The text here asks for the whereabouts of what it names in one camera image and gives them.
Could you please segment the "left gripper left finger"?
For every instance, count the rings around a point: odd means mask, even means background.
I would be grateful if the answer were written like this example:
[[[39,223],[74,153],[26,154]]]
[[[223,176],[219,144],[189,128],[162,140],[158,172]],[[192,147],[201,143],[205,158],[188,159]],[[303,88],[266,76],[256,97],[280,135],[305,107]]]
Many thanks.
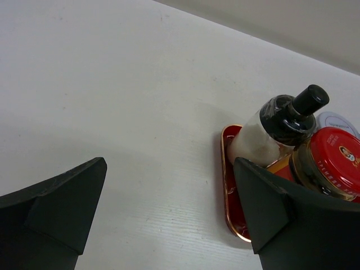
[[[74,269],[84,253],[107,164],[96,157],[1,196],[1,269]]]

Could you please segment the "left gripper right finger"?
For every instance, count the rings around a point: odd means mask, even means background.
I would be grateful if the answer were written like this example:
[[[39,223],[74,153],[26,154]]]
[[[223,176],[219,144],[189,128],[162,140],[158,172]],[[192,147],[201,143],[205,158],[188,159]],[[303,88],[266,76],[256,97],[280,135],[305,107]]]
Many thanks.
[[[235,180],[263,269],[358,269],[359,204],[326,196],[237,158]]]

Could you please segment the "tall red-lid sauce jar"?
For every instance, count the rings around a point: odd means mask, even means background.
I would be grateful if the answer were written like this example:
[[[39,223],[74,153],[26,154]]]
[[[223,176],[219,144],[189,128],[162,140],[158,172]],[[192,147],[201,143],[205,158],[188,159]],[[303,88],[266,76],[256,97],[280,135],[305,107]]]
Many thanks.
[[[359,203],[359,139],[322,128],[267,170],[318,193]]]

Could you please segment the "black-cap white bottle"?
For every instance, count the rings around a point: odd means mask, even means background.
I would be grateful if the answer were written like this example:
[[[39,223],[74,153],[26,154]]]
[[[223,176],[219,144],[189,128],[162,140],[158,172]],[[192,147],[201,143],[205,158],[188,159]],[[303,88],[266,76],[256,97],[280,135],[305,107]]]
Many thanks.
[[[227,145],[227,159],[245,158],[266,168],[284,158],[314,133],[314,113],[330,102],[327,92],[311,84],[297,96],[268,100]]]

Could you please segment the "grey-lid condiment jar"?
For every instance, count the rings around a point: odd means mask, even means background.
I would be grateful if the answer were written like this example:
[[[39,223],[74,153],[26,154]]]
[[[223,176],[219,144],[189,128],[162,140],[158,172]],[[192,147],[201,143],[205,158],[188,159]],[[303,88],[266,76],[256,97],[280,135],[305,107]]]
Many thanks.
[[[359,131],[357,131],[355,126],[348,119],[335,112],[322,112],[316,117],[316,121],[317,131],[326,127],[339,128],[359,139]]]

